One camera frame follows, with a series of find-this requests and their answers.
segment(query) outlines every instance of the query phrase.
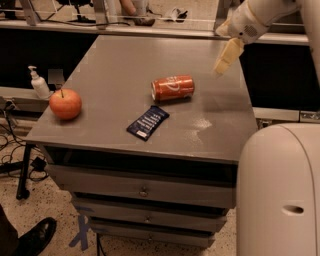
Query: white bottle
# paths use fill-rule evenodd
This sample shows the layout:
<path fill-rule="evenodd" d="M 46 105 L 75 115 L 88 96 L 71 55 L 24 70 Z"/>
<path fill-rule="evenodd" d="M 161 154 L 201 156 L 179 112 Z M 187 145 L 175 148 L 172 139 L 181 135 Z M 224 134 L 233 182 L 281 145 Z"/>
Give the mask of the white bottle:
<path fill-rule="evenodd" d="M 40 99 L 48 99 L 50 97 L 50 90 L 46 80 L 44 80 L 43 77 L 39 76 L 38 73 L 35 71 L 37 67 L 29 66 L 28 68 L 31 70 L 31 84 L 34 90 L 36 91 L 38 97 Z"/>

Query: drawer handle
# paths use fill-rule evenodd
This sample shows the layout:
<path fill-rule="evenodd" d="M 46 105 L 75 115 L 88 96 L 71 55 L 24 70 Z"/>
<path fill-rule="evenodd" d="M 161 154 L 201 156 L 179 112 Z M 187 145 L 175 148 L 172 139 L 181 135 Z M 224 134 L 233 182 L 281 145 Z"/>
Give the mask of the drawer handle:
<path fill-rule="evenodd" d="M 145 188 L 145 187 L 141 188 L 139 195 L 141 197 L 147 197 L 148 196 L 147 188 Z"/>

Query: soda can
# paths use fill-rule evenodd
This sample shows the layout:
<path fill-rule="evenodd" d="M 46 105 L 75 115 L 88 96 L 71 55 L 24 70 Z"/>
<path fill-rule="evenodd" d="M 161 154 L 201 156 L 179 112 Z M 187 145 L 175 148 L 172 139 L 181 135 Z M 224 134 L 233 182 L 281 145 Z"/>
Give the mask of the soda can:
<path fill-rule="evenodd" d="M 192 97 L 194 89 L 193 79 L 189 75 L 160 78 L 151 83 L 154 101 Z"/>

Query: candy bar wrapper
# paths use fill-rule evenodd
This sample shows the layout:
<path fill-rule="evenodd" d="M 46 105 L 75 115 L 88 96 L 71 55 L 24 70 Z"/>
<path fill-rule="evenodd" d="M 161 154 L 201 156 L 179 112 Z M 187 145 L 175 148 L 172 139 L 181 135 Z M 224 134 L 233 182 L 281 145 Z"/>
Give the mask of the candy bar wrapper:
<path fill-rule="evenodd" d="M 142 116 L 128 126 L 127 132 L 147 141 L 158 126 L 169 116 L 167 112 L 158 106 L 151 106 Z"/>

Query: drawer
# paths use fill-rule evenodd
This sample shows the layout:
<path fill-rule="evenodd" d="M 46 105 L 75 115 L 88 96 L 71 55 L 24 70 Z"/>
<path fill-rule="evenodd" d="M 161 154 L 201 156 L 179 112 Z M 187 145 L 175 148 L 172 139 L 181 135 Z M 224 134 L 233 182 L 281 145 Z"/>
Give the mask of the drawer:
<path fill-rule="evenodd" d="M 232 187 L 192 184 L 159 175 L 59 165 L 49 165 L 47 171 L 62 190 L 71 192 L 219 208 L 235 207 L 235 188 Z"/>
<path fill-rule="evenodd" d="M 193 245 L 208 248 L 214 242 L 214 236 L 206 232 L 189 232 L 178 229 L 162 229 L 157 226 L 133 225 L 125 222 L 113 222 L 89 218 L 89 226 L 95 233 L 111 236 Z"/>
<path fill-rule="evenodd" d="M 130 200 L 117 202 L 73 198 L 73 205 L 79 213 L 105 219 L 160 225 L 208 232 L 218 232 L 226 223 L 225 216 L 202 214 L 197 209 L 179 209 L 179 205 L 132 203 Z"/>

